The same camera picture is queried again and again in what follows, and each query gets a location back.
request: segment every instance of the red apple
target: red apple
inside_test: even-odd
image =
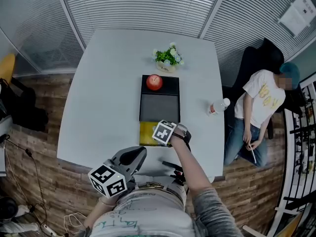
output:
[[[155,74],[148,76],[146,85],[151,90],[159,90],[162,87],[162,78]]]

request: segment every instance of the black tray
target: black tray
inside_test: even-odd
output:
[[[179,78],[161,77],[161,89],[153,91],[147,88],[147,77],[142,78],[139,121],[180,123]]]

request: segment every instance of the black chair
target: black chair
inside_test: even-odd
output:
[[[230,89],[224,92],[224,97],[227,97],[232,102],[229,108],[225,111],[225,127],[233,126],[234,124],[234,107],[238,98],[245,92],[242,88],[250,79],[250,77],[259,70],[266,69],[275,74],[280,74],[280,67],[284,63],[284,56],[280,49],[278,49],[270,40],[264,38],[262,45],[256,49],[254,47],[247,47],[243,53],[241,65],[237,79]],[[300,108],[291,99],[298,98],[294,95],[301,94],[300,87],[296,91],[285,92],[286,98],[284,103],[277,109],[281,112],[287,108],[295,113],[300,111]],[[268,127],[269,139],[273,139],[273,124],[270,120]]]

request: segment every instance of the cable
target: cable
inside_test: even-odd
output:
[[[23,150],[23,151],[33,160],[33,163],[34,163],[34,166],[35,166],[35,170],[36,170],[36,176],[37,176],[37,180],[38,180],[38,184],[39,184],[40,196],[41,196],[41,199],[42,199],[42,202],[43,202],[43,203],[36,203],[36,204],[35,204],[34,206],[32,206],[32,207],[35,207],[36,205],[39,205],[39,206],[41,206],[41,207],[43,208],[43,210],[44,210],[44,212],[45,212],[45,219],[44,219],[43,222],[40,222],[39,217],[36,215],[35,212],[33,212],[33,214],[35,215],[35,217],[36,217],[36,219],[37,219],[37,221],[38,221],[38,223],[39,223],[39,227],[41,228],[41,225],[44,225],[44,223],[45,223],[45,225],[47,225],[47,211],[46,211],[46,207],[45,207],[45,201],[44,201],[43,192],[42,192],[42,189],[41,189],[41,186],[40,186],[40,178],[39,178],[39,172],[38,172],[38,168],[37,168],[36,162],[35,162],[34,158],[32,157],[32,153],[31,153],[31,151],[30,151],[29,149],[24,149],[24,148],[19,147],[18,145],[16,145],[16,144],[13,143],[12,141],[9,141],[9,138],[10,138],[10,135],[8,135],[5,140],[8,141],[8,142],[10,142],[11,144],[15,145],[17,148]],[[13,169],[12,169],[12,166],[11,166],[11,163],[10,163],[9,155],[8,155],[8,153],[7,153],[6,150],[5,150],[5,142],[4,142],[4,153],[6,154],[6,157],[7,157],[7,159],[8,159],[9,166],[10,166],[10,170],[11,170],[11,172],[12,172],[12,175],[13,175],[13,177],[14,177],[15,182],[17,183],[17,185],[18,185],[18,187],[19,187],[21,193],[22,193],[23,196],[25,197],[26,202],[27,202],[28,204],[30,204],[29,201],[28,201],[28,199],[26,198],[24,192],[22,191],[21,186],[19,185],[17,179],[15,178],[15,175],[14,175],[14,172],[13,172]],[[61,236],[61,237],[68,237],[68,236],[70,236],[70,235],[75,235],[75,234],[77,234],[77,233],[80,232],[80,231],[78,231],[78,232],[69,234],[69,233],[68,233],[68,230],[67,230],[67,228],[66,228],[66,225],[65,225],[66,217],[68,217],[68,218],[69,218],[69,221],[70,221],[70,224],[71,224],[73,227],[81,227],[81,226],[82,226],[82,222],[75,216],[76,214],[80,214],[81,216],[83,216],[84,218],[86,218],[86,216],[84,216],[84,215],[81,214],[80,212],[76,212],[76,213],[71,213],[71,214],[69,214],[69,215],[65,215],[65,216],[64,216],[64,228],[65,228],[65,230],[66,230],[66,233],[65,233],[63,236]],[[75,226],[75,225],[72,223],[72,221],[71,221],[71,218],[70,218],[71,216],[73,216],[73,217],[80,223],[80,225]],[[52,237],[52,234],[51,234],[51,235],[48,235],[48,234],[46,234],[44,231],[42,231],[42,233],[44,233],[46,236]]]
[[[39,203],[39,205],[44,209],[44,212],[45,212],[45,224],[47,225],[47,212],[46,212],[46,207],[45,207],[45,201],[44,201],[44,197],[43,197],[43,192],[41,190],[41,186],[40,186],[40,179],[39,179],[39,173],[38,173],[38,167],[36,166],[36,163],[35,163],[35,160],[32,156],[30,156],[34,162],[34,165],[35,165],[35,170],[36,170],[36,176],[38,178],[38,183],[39,183],[39,190],[40,190],[40,196],[41,196],[41,199],[43,201],[43,205]]]
[[[34,158],[32,157],[32,153],[31,153],[31,151],[30,151],[29,149],[24,149],[24,148],[19,147],[18,145],[16,145],[16,144],[13,143],[12,141],[9,141],[9,138],[10,138],[10,135],[8,135],[5,140],[8,141],[8,142],[10,142],[11,144],[15,145],[15,146],[18,147],[19,149],[23,150],[23,151],[33,160],[33,163],[34,163],[34,165],[35,165],[35,170],[36,170],[36,176],[37,176],[37,180],[38,180],[38,184],[39,184],[40,196],[41,196],[41,199],[42,199],[42,202],[43,202],[42,204],[41,204],[41,203],[38,203],[38,205],[40,205],[40,206],[43,208],[44,212],[45,212],[45,219],[44,219],[44,221],[41,222],[41,221],[39,220],[38,216],[37,216],[35,213],[34,213],[34,214],[35,214],[35,216],[37,217],[38,222],[39,222],[40,225],[42,225],[42,224],[44,224],[44,223],[47,225],[47,211],[46,211],[46,207],[45,207],[45,201],[44,201],[44,197],[43,197],[43,192],[42,192],[42,189],[41,189],[41,186],[40,186],[40,178],[39,178],[39,172],[38,172],[38,168],[37,168],[36,162],[35,162]],[[15,175],[14,175],[14,173],[13,173],[13,170],[12,170],[12,167],[11,167],[11,163],[10,163],[10,160],[9,160],[8,153],[6,153],[6,156],[7,156],[7,158],[8,158],[8,162],[9,162],[10,169],[11,169],[11,172],[12,172],[12,174],[13,174],[13,177],[14,177],[14,179],[15,179],[17,185],[19,186],[20,191],[22,192],[23,196],[25,197],[26,202],[27,202],[28,204],[30,204],[29,201],[28,201],[28,199],[26,198],[25,194],[23,193],[23,191],[22,191],[22,189],[21,189],[21,187],[20,187],[18,181],[17,181],[16,178],[15,178]]]
[[[71,213],[71,214],[69,214],[69,215],[65,215],[64,216],[64,228],[65,228],[65,230],[66,230],[66,233],[63,235],[64,237],[66,236],[66,234],[68,234],[68,235],[74,235],[74,234],[77,234],[77,233],[79,233],[79,232],[76,232],[76,233],[72,233],[72,234],[69,234],[68,233],[68,230],[67,230],[67,228],[66,228],[66,217],[68,217],[69,218],[69,221],[70,221],[70,224],[73,226],[73,227],[81,227],[82,226],[82,222],[75,216],[76,214],[80,214],[81,216],[83,216],[84,218],[86,218],[86,216],[84,216],[83,214],[81,214],[80,212],[76,212],[76,213]],[[75,226],[72,222],[71,222],[71,216],[73,216],[79,223],[80,223],[80,225],[77,225],[77,226]]]
[[[14,172],[13,172],[13,169],[12,169],[12,166],[11,166],[11,162],[10,162],[10,159],[9,159],[9,155],[8,155],[8,153],[7,153],[6,150],[5,150],[5,143],[4,143],[4,153],[5,153],[5,155],[6,155],[7,159],[8,159],[9,167],[10,167],[10,170],[11,170],[11,172],[12,172],[12,175],[13,175],[14,180],[15,180],[16,184],[18,185],[18,187],[19,187],[21,193],[22,193],[23,196],[25,197],[26,203],[29,203],[28,199],[26,198],[24,192],[23,192],[22,189],[21,189],[21,186],[19,185],[19,182],[18,182],[18,181],[16,180],[16,178],[15,178],[15,175],[14,175]]]

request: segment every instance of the white table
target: white table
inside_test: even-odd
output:
[[[160,72],[154,48],[176,42],[185,65],[173,74]],[[97,30],[87,46],[69,90],[57,157],[95,167],[118,150],[139,145],[142,75],[178,77],[181,123],[190,147],[207,176],[223,173],[224,115],[209,117],[207,106],[222,98],[214,43],[177,34],[140,30]],[[180,165],[173,148],[147,147],[140,174],[170,174],[163,160]]]

